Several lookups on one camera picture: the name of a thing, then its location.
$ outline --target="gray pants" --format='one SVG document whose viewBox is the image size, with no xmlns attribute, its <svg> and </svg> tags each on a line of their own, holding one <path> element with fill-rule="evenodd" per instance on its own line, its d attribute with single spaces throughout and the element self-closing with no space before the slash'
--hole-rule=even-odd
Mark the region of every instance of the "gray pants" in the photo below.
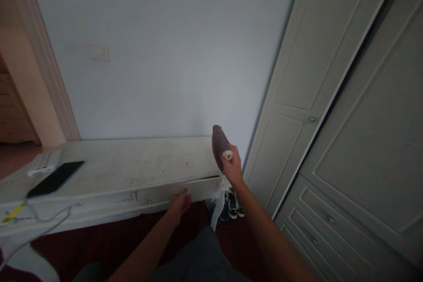
<svg viewBox="0 0 423 282">
<path fill-rule="evenodd" d="M 183 247 L 168 263 L 155 271 L 151 281 L 249 281 L 235 271 L 220 249 L 219 240 L 210 226 Z"/>
</svg>

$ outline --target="wardrobe door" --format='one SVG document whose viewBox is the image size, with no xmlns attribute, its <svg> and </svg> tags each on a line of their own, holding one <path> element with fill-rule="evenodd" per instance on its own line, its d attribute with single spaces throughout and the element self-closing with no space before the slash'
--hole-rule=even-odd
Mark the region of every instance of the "wardrobe door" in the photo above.
<svg viewBox="0 0 423 282">
<path fill-rule="evenodd" d="M 295 0 L 245 180 L 273 215 L 383 0 Z"/>
<path fill-rule="evenodd" d="M 393 1 L 300 169 L 420 268 L 422 1 Z"/>
</svg>

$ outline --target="door frame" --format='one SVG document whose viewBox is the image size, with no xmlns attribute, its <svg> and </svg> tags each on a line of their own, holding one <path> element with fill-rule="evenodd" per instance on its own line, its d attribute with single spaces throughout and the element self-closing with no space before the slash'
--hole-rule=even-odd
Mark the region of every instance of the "door frame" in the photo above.
<svg viewBox="0 0 423 282">
<path fill-rule="evenodd" d="M 66 141 L 80 140 L 62 76 L 37 0 L 15 0 Z"/>
</svg>

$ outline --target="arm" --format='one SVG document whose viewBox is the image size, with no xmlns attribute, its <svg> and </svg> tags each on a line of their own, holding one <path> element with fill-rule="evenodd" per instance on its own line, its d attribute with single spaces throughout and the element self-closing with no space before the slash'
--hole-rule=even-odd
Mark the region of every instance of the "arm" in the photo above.
<svg viewBox="0 0 423 282">
<path fill-rule="evenodd" d="M 191 205 L 191 196 L 186 196 L 187 191 L 185 188 L 182 193 L 172 197 L 169 210 L 110 277 L 109 282 L 150 280 L 182 214 Z"/>
<path fill-rule="evenodd" d="M 301 256 L 282 235 L 247 185 L 241 172 L 238 148 L 231 145 L 232 161 L 221 158 L 223 168 L 245 212 L 248 226 L 259 246 L 261 255 L 273 280 L 314 281 Z"/>
</svg>

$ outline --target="hand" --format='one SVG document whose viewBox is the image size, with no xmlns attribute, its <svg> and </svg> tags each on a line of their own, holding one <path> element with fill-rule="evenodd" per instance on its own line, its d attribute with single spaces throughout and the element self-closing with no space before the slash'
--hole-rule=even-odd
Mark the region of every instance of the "hand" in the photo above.
<svg viewBox="0 0 423 282">
<path fill-rule="evenodd" d="M 226 178 L 232 186 L 234 186 L 235 184 L 243 182 L 244 179 L 242 178 L 241 158 L 239 157 L 238 148 L 235 145 L 229 146 L 233 152 L 232 160 L 229 162 L 223 156 L 220 156 L 220 160 L 222 161 L 223 172 L 226 175 Z"/>
<path fill-rule="evenodd" d="M 181 193 L 171 198 L 167 214 L 173 218 L 175 226 L 179 225 L 182 214 L 186 212 L 191 205 L 191 195 L 187 195 L 187 193 L 188 189 L 184 188 Z"/>
</svg>

